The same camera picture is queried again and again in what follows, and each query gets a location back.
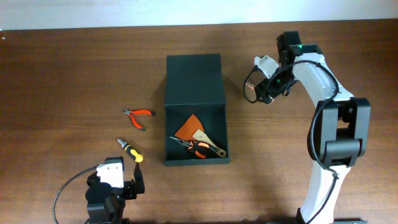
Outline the yellow black stubby screwdriver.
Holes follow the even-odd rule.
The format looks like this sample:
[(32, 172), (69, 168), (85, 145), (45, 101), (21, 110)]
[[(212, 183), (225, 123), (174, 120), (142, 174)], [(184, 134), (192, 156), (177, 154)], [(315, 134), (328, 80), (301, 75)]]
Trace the yellow black stubby screwdriver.
[(129, 157), (131, 157), (135, 162), (141, 163), (144, 160), (143, 155), (135, 150), (128, 142), (118, 139), (118, 143), (120, 143), (122, 149), (127, 152)]

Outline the orange black long-nose pliers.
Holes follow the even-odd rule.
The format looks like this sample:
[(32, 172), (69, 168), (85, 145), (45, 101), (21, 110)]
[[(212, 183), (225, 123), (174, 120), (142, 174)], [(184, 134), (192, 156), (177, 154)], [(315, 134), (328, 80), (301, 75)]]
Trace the orange black long-nose pliers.
[(214, 146), (203, 141), (197, 141), (197, 140), (186, 141), (172, 136), (170, 136), (170, 139), (173, 139), (174, 141), (185, 147), (187, 151), (196, 155), (200, 159), (206, 159), (208, 157), (211, 157), (217, 152), (217, 149)]

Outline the orange scraper with wooden handle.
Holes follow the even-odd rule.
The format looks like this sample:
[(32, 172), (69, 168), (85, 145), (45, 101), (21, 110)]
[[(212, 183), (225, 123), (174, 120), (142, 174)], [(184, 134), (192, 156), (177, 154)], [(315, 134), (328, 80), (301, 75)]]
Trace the orange scraper with wooden handle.
[(186, 141), (197, 140), (203, 141), (211, 144), (217, 149), (216, 155), (218, 157), (224, 158), (227, 153), (224, 149), (218, 147), (209, 137), (205, 134), (205, 129), (202, 126), (200, 120), (193, 114), (186, 122), (180, 127), (180, 129), (175, 133), (175, 138), (180, 138)]

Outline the orange socket rail holder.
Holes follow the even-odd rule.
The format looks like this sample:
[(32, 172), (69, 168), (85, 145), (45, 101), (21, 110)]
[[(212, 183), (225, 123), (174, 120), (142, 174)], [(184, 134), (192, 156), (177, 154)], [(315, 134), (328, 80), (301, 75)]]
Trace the orange socket rail holder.
[(251, 90), (251, 91), (255, 92), (255, 85), (254, 85), (253, 83), (251, 83), (251, 82), (249, 82), (249, 81), (246, 81), (246, 82), (245, 82), (245, 87), (246, 87), (248, 90)]

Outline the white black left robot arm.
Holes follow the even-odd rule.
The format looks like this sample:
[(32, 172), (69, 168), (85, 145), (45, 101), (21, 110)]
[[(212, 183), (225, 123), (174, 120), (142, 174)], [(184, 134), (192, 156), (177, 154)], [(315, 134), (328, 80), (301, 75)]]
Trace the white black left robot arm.
[(144, 179), (139, 164), (134, 168), (134, 178), (123, 180), (123, 163), (101, 164), (88, 181), (87, 200), (88, 223), (131, 224), (124, 218), (127, 200), (134, 200), (145, 192)]

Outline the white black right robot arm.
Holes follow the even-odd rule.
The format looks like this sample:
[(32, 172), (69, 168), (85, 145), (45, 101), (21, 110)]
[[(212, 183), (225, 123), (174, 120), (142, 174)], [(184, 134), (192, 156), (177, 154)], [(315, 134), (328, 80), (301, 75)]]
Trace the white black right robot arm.
[(297, 31), (277, 37), (278, 60), (254, 59), (255, 72), (264, 78), (253, 84), (255, 102), (272, 103), (301, 82), (315, 105), (307, 135), (313, 161), (307, 196), (298, 208), (295, 223), (334, 223), (334, 209), (345, 177), (366, 152), (370, 102), (346, 90), (328, 68), (315, 44), (302, 44)]

